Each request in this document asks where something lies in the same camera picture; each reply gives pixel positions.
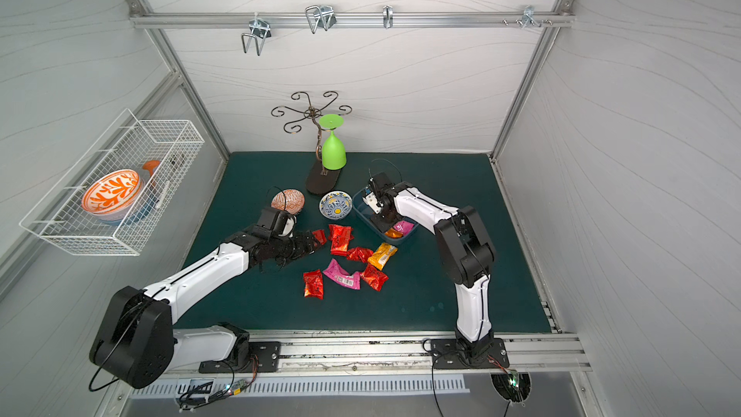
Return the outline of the small red tea bag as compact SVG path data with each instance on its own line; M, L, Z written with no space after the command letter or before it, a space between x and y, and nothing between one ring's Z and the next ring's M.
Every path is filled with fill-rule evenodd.
M323 230L312 231L312 235L319 246L324 246L327 243L326 235Z

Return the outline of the pink tea bag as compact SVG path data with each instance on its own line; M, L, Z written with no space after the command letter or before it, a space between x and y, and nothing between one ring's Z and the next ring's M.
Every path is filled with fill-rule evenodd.
M336 259L330 261L330 264L322 274L343 288L354 291L359 291L361 288L361 273L358 271L353 273L347 272Z
M402 235L403 237L405 237L408 234L410 234L414 230L414 228L415 228L415 224L414 223L411 223L411 222L406 221L406 220L401 220L400 222L398 222L398 223L396 223L394 225L393 230L396 233L398 233L398 234Z

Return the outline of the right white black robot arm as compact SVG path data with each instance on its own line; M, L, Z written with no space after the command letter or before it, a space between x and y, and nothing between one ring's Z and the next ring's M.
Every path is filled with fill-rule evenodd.
M442 268L455 284L457 345L470 359L484 354L493 343L488 289L497 253L480 214L472 207L444 205L384 173L370 177L369 189L376 227L407 220L434 234Z

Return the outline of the orange tea bag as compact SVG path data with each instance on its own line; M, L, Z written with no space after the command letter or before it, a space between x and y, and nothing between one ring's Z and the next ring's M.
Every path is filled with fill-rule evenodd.
M389 237L389 239L403 239L404 237L406 237L405 233L395 228L389 229L384 233L384 235L386 235L386 237Z

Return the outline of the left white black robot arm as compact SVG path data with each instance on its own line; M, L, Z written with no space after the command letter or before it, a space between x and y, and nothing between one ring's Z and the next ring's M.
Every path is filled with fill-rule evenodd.
M177 329L179 319L203 298L265 261L285 266L315 253L322 241L299 232L285 210L264 208L257 223L236 232L198 262L148 285L113 295L89 353L99 372L135 389L189 365L250 367L250 335L231 324Z

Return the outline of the red tea bag front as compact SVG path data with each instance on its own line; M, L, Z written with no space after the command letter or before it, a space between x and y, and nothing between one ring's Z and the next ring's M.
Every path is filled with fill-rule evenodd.
M324 298L323 273L321 270L305 272L303 274L303 281L305 284L304 297Z

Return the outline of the large red tea bag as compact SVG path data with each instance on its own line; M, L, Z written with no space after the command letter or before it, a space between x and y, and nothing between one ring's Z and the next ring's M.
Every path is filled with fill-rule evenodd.
M329 225L330 231L330 252L335 256L345 257L349 254L349 245L352 241L352 228L337 224Z

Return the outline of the yellow tea bag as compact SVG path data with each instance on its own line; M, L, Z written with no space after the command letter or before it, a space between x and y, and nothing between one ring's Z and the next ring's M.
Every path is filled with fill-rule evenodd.
M368 264L371 266L374 266L377 270L383 270L384 266L389 262L389 260L398 252L397 247L391 245L390 243L382 243L374 253L372 253L372 256L368 258Z

